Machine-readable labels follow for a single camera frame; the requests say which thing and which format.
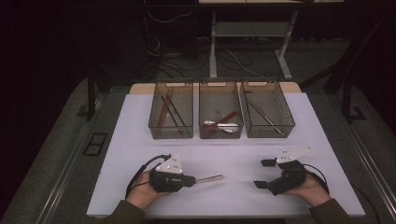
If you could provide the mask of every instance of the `dark background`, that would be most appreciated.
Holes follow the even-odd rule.
[[[391,9],[394,1],[356,1],[354,7],[303,9],[293,39],[357,38],[365,36]],[[152,78],[145,51],[147,37],[141,26],[143,13],[122,11],[92,13],[76,10],[67,1],[0,1],[0,74],[2,79],[0,148],[0,217],[73,89],[96,74],[100,91],[112,85],[130,85]],[[177,31],[194,43],[209,32],[207,12],[197,12],[176,27],[154,25],[151,29]],[[396,133],[396,12],[390,13],[364,46],[352,75],[370,102]],[[171,41],[176,38],[168,36]],[[194,50],[180,47],[187,53]],[[146,74],[137,77],[135,74]]]

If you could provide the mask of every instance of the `white part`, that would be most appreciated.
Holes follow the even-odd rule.
[[[213,124],[215,123],[214,121],[211,120],[205,120],[204,124]],[[238,132],[238,125],[235,123],[219,123],[218,128],[222,129],[224,132],[227,133],[236,133]]]
[[[277,156],[276,163],[295,161],[312,150],[312,147],[282,147]]]
[[[181,161],[179,155],[177,154],[176,156],[173,156],[169,160],[157,166],[155,169],[158,172],[163,172],[163,173],[181,174],[182,170],[181,170]]]

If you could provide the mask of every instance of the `wrist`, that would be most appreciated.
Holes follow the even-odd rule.
[[[149,195],[142,195],[141,193],[133,194],[131,193],[126,198],[128,203],[133,204],[134,206],[144,210],[148,208],[155,199],[152,199]]]
[[[317,207],[328,202],[332,197],[330,197],[330,195],[325,190],[316,190],[316,192],[307,192],[306,194],[301,195],[300,198],[310,206]]]

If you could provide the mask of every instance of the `sleeve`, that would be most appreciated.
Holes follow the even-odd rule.
[[[119,202],[114,212],[103,218],[100,224],[137,224],[140,223],[145,212],[124,200]]]
[[[318,224],[355,223],[354,219],[347,214],[335,199],[331,199],[317,207],[312,207],[309,209],[309,212]]]

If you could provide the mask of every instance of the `metal tool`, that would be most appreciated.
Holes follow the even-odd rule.
[[[205,183],[205,182],[210,182],[210,181],[221,180],[223,178],[224,178],[223,175],[213,175],[213,176],[210,176],[210,177],[207,177],[207,178],[195,180],[195,183],[196,184],[200,184],[200,183]]]
[[[271,124],[272,126],[275,126],[275,124],[263,112],[261,112],[258,107],[256,107],[253,103],[251,103],[248,99],[247,99],[247,103],[250,104],[251,107],[253,107],[253,109],[255,109],[263,118],[265,118],[265,120],[267,120],[267,122],[269,124]],[[279,130],[278,128],[275,128],[275,131],[277,133],[283,134],[283,132],[281,130]]]
[[[205,120],[205,125],[215,125],[215,121]],[[222,129],[226,133],[236,133],[238,132],[238,125],[235,123],[218,123],[217,127]]]

